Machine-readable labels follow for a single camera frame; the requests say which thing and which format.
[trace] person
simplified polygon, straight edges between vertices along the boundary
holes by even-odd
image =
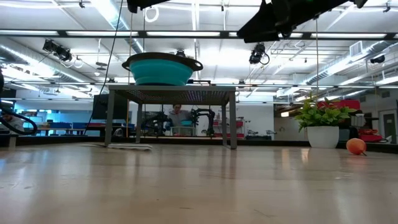
[[[186,110],[181,110],[181,105],[173,105],[173,110],[169,114],[169,118],[172,120],[173,127],[181,127],[181,121],[186,121],[191,119],[191,112]]]
[[[6,113],[4,113],[4,112],[1,112],[1,117],[2,117],[5,121],[7,121],[8,124],[10,124],[13,128],[15,128],[15,129],[17,129],[17,130],[19,130],[19,131],[25,131],[25,130],[24,130],[24,121],[23,121],[23,120],[21,120],[21,119],[15,117],[15,116],[13,116],[13,115],[6,114]],[[8,130],[8,128],[5,127],[5,125],[0,124],[0,130],[2,130],[2,129]]]

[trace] table leg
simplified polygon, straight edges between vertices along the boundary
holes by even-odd
[[[229,128],[231,130],[231,149],[236,149],[236,98],[235,92],[229,93]]]
[[[141,122],[142,122],[142,103],[138,104],[137,110],[137,128],[136,128],[136,143],[140,143],[141,138]]]
[[[114,106],[114,90],[110,90],[108,96],[108,110],[106,115],[105,146],[111,144],[112,141],[113,106]]]
[[[223,135],[223,146],[227,146],[226,137],[226,105],[221,106],[221,127]]]

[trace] ceiling pipe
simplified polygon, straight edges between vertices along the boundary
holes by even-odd
[[[56,62],[48,57],[44,58],[45,56],[27,48],[26,46],[23,46],[11,39],[0,37],[0,55],[4,51],[8,54],[13,54],[17,58],[19,58],[19,61],[14,63],[28,65],[30,63],[26,59],[30,58],[35,62],[41,61],[40,64],[46,65],[49,69],[53,71],[54,75],[59,74],[61,76],[66,76],[68,78],[72,78],[75,82],[95,82],[94,80],[70,68],[62,66],[60,62]]]
[[[118,26],[120,4],[118,6],[114,0],[91,0],[91,3],[111,25],[111,27],[116,30]],[[130,28],[123,16],[120,17],[118,30],[130,31]],[[137,39],[133,38],[131,43],[130,38],[125,38],[124,40],[133,49],[133,51],[135,51],[136,54],[144,52],[142,45]]]
[[[312,85],[315,82],[322,80],[326,77],[329,77],[333,74],[336,74],[338,72],[341,72],[342,70],[362,60],[367,60],[370,58],[378,57],[381,54],[385,54],[391,47],[397,45],[397,43],[398,43],[397,41],[379,41],[376,42],[375,44],[370,44],[370,42],[365,42],[364,50],[360,55],[352,57],[348,52],[342,55],[341,57],[338,57],[336,60],[326,64],[323,68],[320,69],[319,73],[317,73],[317,71],[314,71],[309,75],[310,78],[302,81],[300,84]],[[277,96],[279,97],[279,96],[291,95],[299,89],[300,89],[299,87],[293,87],[293,88],[288,88],[286,90],[279,90]]]

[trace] cloth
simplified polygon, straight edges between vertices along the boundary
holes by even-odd
[[[186,110],[180,110],[178,114],[176,114],[174,111],[171,111],[169,114],[169,118],[173,121],[172,124],[173,127],[181,127],[182,126],[181,121],[186,121],[191,119],[191,113]]]
[[[17,130],[25,131],[25,129],[24,129],[24,121],[21,120],[21,119],[19,119],[19,118],[16,118],[16,117],[13,116],[12,119],[11,119],[11,121],[8,122],[8,123],[9,123],[12,127],[14,127],[15,129],[17,129]],[[8,128],[5,127],[3,124],[0,124],[0,129],[8,130]]]

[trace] light wooden floor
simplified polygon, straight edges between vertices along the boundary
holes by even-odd
[[[0,223],[398,223],[398,156],[62,144],[0,152]]]

